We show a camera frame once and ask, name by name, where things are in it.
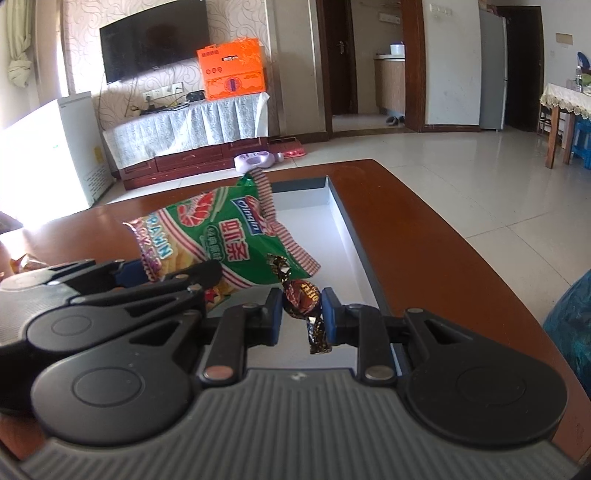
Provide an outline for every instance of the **white tablecloth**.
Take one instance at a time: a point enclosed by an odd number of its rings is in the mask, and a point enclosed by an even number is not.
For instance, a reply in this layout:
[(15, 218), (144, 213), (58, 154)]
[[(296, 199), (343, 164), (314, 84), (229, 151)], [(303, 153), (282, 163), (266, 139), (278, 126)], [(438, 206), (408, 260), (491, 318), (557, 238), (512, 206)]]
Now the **white tablecloth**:
[(269, 136), (267, 93), (201, 101), (143, 115), (103, 132), (117, 168), (162, 155)]
[(580, 115), (584, 119), (591, 118), (591, 96), (566, 87), (549, 83), (544, 89), (540, 103), (548, 108), (559, 106), (561, 109)]

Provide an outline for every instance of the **curtain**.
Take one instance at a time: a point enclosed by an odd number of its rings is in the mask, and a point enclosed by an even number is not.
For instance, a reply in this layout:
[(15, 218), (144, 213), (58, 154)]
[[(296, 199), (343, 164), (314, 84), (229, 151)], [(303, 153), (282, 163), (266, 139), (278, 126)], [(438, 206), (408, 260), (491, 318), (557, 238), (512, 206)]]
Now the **curtain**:
[(31, 46), (33, 0), (7, 0), (8, 50), (11, 62), (8, 79), (17, 87), (25, 88), (33, 63), (25, 51)]

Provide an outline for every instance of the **blue bag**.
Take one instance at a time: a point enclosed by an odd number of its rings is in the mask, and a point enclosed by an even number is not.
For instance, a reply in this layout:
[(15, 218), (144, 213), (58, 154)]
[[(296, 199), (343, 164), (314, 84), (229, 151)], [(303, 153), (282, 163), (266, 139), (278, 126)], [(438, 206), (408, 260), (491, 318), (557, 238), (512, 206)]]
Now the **blue bag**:
[(562, 295), (544, 330), (591, 397), (591, 270)]

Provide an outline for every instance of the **patterned wallpaper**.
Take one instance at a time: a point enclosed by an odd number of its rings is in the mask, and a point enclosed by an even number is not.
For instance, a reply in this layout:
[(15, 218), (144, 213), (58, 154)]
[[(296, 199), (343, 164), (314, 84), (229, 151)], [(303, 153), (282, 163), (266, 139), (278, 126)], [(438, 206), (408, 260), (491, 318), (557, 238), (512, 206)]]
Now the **patterned wallpaper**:
[[(196, 59), (181, 61), (159, 70), (144, 72), (137, 78), (106, 84), (100, 49), (99, 28), (121, 18), (171, 0), (64, 0), (64, 37), (66, 71), (75, 93), (91, 91), (104, 129), (125, 122), (130, 105), (146, 107), (141, 96), (161, 86), (183, 82), (185, 93), (203, 89), (201, 70)], [(209, 34), (212, 43), (224, 43), (238, 37), (256, 37), (264, 46), (266, 63), (270, 58), (265, 0), (206, 0)], [(277, 110), (272, 91), (272, 70), (266, 69), (269, 102), (269, 130), (278, 133)], [(157, 100), (170, 103), (174, 97)], [(136, 115), (131, 111), (127, 117)]]

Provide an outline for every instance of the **snack bag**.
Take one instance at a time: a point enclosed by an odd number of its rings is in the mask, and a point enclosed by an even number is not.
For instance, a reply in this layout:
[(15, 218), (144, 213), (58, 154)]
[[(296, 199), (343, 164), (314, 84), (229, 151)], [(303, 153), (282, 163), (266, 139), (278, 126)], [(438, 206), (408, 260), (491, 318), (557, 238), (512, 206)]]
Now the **snack bag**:
[(320, 269), (277, 222), (271, 185), (258, 169), (234, 187), (202, 193), (127, 225), (151, 281), (206, 260), (221, 262), (222, 281), (206, 292), (210, 309), (241, 288), (277, 283), (269, 254), (287, 259), (294, 280)]

